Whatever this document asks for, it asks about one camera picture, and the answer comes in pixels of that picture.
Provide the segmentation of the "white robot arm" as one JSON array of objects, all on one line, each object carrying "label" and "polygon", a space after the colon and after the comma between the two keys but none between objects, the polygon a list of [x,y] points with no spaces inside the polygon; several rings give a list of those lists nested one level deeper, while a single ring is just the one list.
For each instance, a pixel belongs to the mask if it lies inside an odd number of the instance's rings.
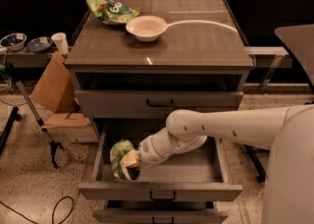
[{"label": "white robot arm", "polygon": [[207,138],[270,151],[262,224],[314,224],[314,106],[215,113],[177,110],[121,161],[123,173],[199,148]]}]

